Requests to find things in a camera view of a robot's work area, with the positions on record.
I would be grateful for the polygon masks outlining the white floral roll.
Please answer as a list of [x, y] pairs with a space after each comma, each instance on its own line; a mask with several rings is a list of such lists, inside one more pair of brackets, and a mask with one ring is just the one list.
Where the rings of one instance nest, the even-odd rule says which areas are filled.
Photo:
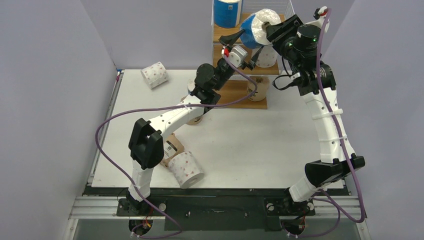
[[181, 189], [190, 188], [205, 176], [197, 159], [190, 151], [184, 151], [173, 157], [168, 164], [168, 168]]
[[260, 68], [270, 68], [277, 62], [279, 54], [272, 46], [264, 46], [260, 51], [256, 66]]
[[151, 90], [171, 79], [160, 61], [141, 69], [140, 72], [146, 85]]

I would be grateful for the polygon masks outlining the brown roll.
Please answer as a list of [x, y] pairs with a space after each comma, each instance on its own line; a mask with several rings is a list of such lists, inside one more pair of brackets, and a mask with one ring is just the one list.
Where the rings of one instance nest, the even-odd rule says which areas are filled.
[[[270, 80], [267, 76], [250, 76], [256, 84], [256, 91], [248, 98], [250, 101], [259, 102], [266, 98], [270, 85]], [[250, 95], [255, 89], [255, 85], [249, 81], [247, 83], [247, 94]]]
[[169, 167], [170, 161], [178, 154], [184, 152], [185, 146], [180, 142], [174, 133], [163, 143], [164, 156], [160, 164], [165, 168]]
[[[181, 100], [181, 102], [184, 102], [185, 104], [189, 104], [189, 101], [186, 100], [186, 98], [187, 98], [187, 96], [184, 96], [180, 100]], [[194, 126], [194, 125], [199, 124], [202, 121], [202, 119], [203, 119], [203, 115], [199, 115], [199, 116], [189, 120], [186, 124], [190, 125], [190, 126]]]

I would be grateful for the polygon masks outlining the blue roll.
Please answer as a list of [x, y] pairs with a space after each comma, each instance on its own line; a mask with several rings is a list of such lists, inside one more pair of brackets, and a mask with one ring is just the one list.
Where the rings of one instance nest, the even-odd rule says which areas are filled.
[[242, 0], [214, 0], [214, 23], [226, 29], [235, 28], [240, 23], [242, 8]]
[[271, 45], [271, 42], [267, 39], [265, 23], [277, 25], [281, 22], [279, 14], [269, 8], [252, 13], [241, 23], [240, 30], [244, 30], [240, 36], [241, 43], [249, 49]]
[[195, 89], [195, 87], [196, 87], [195, 78], [194, 77], [190, 78], [187, 81], [187, 92], [188, 92], [188, 94], [190, 94]]

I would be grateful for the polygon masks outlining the blue roll front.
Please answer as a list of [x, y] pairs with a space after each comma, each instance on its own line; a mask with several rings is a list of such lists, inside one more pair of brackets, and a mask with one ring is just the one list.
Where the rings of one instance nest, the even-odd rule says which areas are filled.
[[242, 8], [242, 0], [214, 0], [214, 23], [226, 29], [235, 28], [240, 23]]

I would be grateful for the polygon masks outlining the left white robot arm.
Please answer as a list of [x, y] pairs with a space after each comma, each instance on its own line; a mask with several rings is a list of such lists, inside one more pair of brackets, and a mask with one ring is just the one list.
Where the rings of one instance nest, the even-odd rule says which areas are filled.
[[149, 209], [150, 182], [155, 166], [164, 158], [164, 141], [178, 128], [190, 120], [200, 117], [214, 108], [221, 96], [218, 91], [235, 73], [235, 68], [253, 69], [259, 57], [255, 54], [249, 62], [247, 51], [235, 45], [247, 31], [221, 36], [222, 58], [216, 66], [203, 63], [196, 70], [194, 89], [173, 110], [145, 120], [138, 119], [131, 133], [128, 148], [133, 160], [133, 183], [128, 188], [126, 199], [129, 208], [136, 215], [143, 215]]

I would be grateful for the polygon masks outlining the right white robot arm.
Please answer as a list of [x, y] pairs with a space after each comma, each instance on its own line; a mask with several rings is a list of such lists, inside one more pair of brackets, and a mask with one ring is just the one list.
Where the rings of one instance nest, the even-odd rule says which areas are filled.
[[265, 27], [267, 40], [293, 70], [292, 85], [297, 86], [309, 109], [320, 147], [320, 159], [305, 165], [305, 176], [282, 199], [282, 207], [289, 214], [296, 213], [302, 202], [320, 189], [349, 175], [351, 169], [365, 166], [364, 157], [355, 153], [344, 129], [333, 70], [319, 59], [325, 14], [317, 13], [315, 18], [303, 23], [295, 14], [282, 23]]

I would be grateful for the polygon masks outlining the blue wrapped roll back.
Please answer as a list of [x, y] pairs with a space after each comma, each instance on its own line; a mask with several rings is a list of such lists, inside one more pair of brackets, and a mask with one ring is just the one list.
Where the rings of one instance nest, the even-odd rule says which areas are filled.
[[194, 77], [190, 78], [187, 81], [187, 92], [188, 92], [188, 94], [190, 94], [195, 89], [195, 87], [196, 87], [195, 78]]

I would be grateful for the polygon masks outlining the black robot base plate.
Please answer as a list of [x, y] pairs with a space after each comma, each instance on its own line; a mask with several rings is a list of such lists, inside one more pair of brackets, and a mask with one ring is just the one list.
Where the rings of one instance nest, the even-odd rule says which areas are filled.
[[119, 199], [116, 215], [129, 217], [132, 225], [168, 214], [166, 231], [280, 231], [314, 216], [311, 200], [295, 203], [288, 190], [254, 188], [153, 188], [150, 203], [135, 203], [127, 193]]

